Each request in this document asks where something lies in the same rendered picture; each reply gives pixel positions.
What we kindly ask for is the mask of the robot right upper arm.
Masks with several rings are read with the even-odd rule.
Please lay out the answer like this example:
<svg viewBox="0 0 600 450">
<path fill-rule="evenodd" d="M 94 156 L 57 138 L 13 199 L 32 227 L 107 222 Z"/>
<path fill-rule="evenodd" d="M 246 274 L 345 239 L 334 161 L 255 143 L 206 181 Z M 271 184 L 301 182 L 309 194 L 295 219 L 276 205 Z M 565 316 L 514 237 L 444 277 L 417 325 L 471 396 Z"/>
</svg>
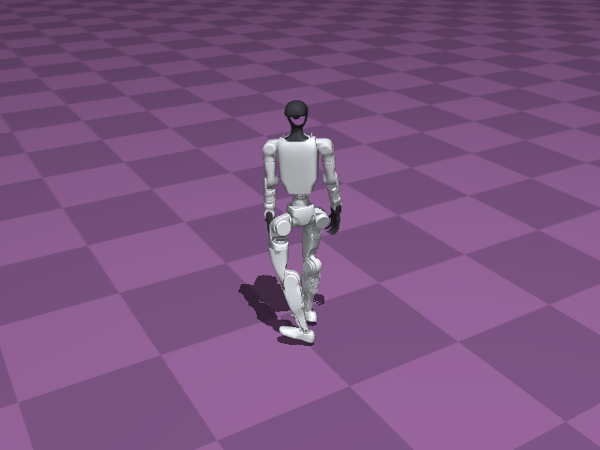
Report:
<svg viewBox="0 0 600 450">
<path fill-rule="evenodd" d="M 334 145 L 331 140 L 325 138 L 316 139 L 316 145 L 318 152 L 322 155 L 322 164 L 325 170 L 325 173 L 322 174 L 323 181 L 326 185 L 334 185 L 337 183 Z"/>
</svg>

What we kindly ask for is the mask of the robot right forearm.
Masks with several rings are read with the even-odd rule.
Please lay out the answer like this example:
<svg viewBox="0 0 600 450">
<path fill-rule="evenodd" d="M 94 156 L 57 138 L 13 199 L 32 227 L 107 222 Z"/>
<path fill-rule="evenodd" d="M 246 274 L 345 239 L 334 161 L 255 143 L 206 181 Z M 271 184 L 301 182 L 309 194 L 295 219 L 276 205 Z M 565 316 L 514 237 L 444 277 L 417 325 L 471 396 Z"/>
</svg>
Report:
<svg viewBox="0 0 600 450">
<path fill-rule="evenodd" d="M 338 182 L 338 174 L 337 172 L 335 172 L 336 175 L 336 181 L 337 183 L 334 185 L 327 185 L 327 191 L 329 193 L 329 200 L 330 200 L 330 207 L 336 211 L 336 206 L 337 205 L 341 205 L 342 208 L 342 203 L 341 203 L 341 199 L 340 199 L 340 192 L 339 192 L 339 182 Z"/>
</svg>

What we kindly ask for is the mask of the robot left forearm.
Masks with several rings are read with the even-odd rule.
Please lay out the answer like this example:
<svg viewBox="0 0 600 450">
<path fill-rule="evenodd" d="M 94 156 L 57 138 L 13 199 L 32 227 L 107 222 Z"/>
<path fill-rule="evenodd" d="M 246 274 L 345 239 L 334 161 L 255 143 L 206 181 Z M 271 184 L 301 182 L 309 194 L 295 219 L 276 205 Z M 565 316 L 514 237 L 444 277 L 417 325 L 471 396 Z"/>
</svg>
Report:
<svg viewBox="0 0 600 450">
<path fill-rule="evenodd" d="M 264 217 L 266 218 L 266 213 L 271 212 L 273 214 L 273 218 L 276 214 L 276 189 L 273 187 L 266 186 L 266 176 L 263 177 L 263 194 L 264 194 Z"/>
</svg>

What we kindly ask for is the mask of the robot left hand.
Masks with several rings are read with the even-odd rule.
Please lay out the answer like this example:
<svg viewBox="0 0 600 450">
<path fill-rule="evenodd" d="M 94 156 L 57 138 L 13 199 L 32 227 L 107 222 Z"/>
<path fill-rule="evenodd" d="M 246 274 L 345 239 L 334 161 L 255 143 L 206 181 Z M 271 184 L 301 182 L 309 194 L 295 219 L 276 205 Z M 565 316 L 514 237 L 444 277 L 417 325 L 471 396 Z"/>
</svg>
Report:
<svg viewBox="0 0 600 450">
<path fill-rule="evenodd" d="M 274 217 L 274 218 L 275 218 L 275 217 Z M 269 232 L 269 224 L 270 224 L 270 222 L 271 222 L 272 220 L 273 220 L 273 214 L 272 214 L 271 212 L 267 212 L 267 213 L 266 213 L 266 219 L 265 219 L 265 221 L 267 222 L 267 229 L 268 229 L 268 232 Z"/>
</svg>

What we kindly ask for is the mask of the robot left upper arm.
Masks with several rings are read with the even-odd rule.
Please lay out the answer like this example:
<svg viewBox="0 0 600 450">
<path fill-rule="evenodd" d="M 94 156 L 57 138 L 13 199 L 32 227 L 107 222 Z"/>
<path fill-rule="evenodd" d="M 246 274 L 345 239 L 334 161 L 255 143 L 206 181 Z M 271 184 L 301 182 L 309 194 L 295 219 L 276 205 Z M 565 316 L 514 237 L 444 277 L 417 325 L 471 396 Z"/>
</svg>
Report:
<svg viewBox="0 0 600 450">
<path fill-rule="evenodd" d="M 269 188 L 278 185 L 278 175 L 276 174 L 277 157 L 275 156 L 277 145 L 278 139 L 269 140 L 262 149 L 266 186 Z"/>
</svg>

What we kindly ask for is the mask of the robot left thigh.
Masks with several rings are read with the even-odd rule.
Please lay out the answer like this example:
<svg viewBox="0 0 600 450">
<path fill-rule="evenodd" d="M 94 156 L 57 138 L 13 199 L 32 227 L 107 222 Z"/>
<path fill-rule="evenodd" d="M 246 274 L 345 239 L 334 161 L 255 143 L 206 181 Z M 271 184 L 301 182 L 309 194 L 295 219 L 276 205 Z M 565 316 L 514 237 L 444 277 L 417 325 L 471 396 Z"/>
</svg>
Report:
<svg viewBox="0 0 600 450">
<path fill-rule="evenodd" d="M 300 284 L 301 277 L 298 272 L 287 268 L 289 259 L 287 235 L 291 231 L 292 218 L 288 213 L 273 218 L 269 224 L 269 254 L 277 277 L 284 285 L 287 275 L 295 275 Z"/>
</svg>

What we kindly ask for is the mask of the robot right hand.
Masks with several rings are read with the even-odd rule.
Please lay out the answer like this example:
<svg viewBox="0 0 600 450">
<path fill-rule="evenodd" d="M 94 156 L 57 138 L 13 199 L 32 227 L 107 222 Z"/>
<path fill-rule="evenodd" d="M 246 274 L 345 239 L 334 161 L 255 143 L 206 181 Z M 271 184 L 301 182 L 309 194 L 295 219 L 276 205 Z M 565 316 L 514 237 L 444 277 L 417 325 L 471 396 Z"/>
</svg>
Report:
<svg viewBox="0 0 600 450">
<path fill-rule="evenodd" d="M 331 215 L 329 216 L 329 218 L 331 218 L 331 222 L 324 229 L 325 230 L 329 229 L 332 226 L 330 228 L 330 230 L 327 231 L 327 233 L 329 233 L 329 234 L 335 234 L 335 233 L 338 232 L 338 229 L 339 229 L 339 223 L 340 223 L 340 215 L 339 215 L 339 213 L 341 213 L 341 205 L 339 204 L 339 205 L 336 206 L 336 211 L 334 211 L 332 208 L 331 208 L 331 211 L 332 211 Z"/>
</svg>

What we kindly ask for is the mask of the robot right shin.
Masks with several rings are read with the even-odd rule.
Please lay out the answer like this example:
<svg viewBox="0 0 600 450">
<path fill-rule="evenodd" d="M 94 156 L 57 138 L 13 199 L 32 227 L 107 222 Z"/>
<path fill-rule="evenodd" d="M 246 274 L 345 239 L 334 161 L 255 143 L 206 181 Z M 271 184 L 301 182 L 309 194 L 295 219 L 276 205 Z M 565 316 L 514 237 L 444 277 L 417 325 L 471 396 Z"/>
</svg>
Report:
<svg viewBox="0 0 600 450">
<path fill-rule="evenodd" d="M 317 259 L 317 258 L 316 258 Z M 320 267 L 322 269 L 322 263 L 319 259 L 317 259 L 320 263 Z M 304 295 L 304 300 L 306 304 L 305 312 L 312 310 L 314 295 L 318 291 L 318 286 L 321 279 L 321 269 L 320 272 L 316 275 L 308 275 L 304 272 L 302 267 L 302 291 Z"/>
</svg>

